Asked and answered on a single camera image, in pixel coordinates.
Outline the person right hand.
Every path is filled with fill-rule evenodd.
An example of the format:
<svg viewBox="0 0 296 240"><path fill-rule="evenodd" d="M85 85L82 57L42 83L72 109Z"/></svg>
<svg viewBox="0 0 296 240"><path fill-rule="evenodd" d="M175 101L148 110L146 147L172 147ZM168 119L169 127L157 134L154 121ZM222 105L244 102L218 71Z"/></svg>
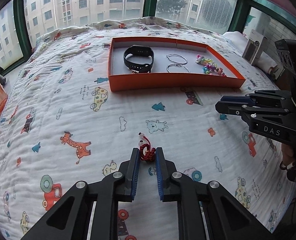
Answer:
<svg viewBox="0 0 296 240"><path fill-rule="evenodd" d="M279 164L279 168L282 171L287 172L287 178L290 181L295 182L296 181L296 160L294 151L291 148L291 146L282 144L281 145L282 150L282 162Z"/></svg>

